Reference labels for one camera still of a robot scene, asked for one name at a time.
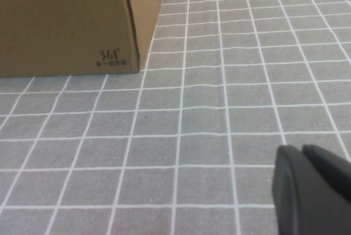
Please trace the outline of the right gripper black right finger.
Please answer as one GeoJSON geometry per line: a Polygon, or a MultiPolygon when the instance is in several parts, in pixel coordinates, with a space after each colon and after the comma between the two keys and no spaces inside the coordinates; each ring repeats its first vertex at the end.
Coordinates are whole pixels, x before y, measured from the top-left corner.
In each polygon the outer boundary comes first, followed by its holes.
{"type": "Polygon", "coordinates": [[[350,182],[350,162],[313,144],[305,144],[302,153],[327,182],[350,182]]]}

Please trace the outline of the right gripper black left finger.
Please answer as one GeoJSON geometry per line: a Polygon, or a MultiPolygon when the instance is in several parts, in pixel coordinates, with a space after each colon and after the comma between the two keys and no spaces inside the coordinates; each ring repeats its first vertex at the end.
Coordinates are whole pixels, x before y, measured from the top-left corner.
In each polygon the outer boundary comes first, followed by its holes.
{"type": "Polygon", "coordinates": [[[350,182],[327,182],[294,146],[279,146],[272,182],[279,234],[350,234],[350,182]]]}

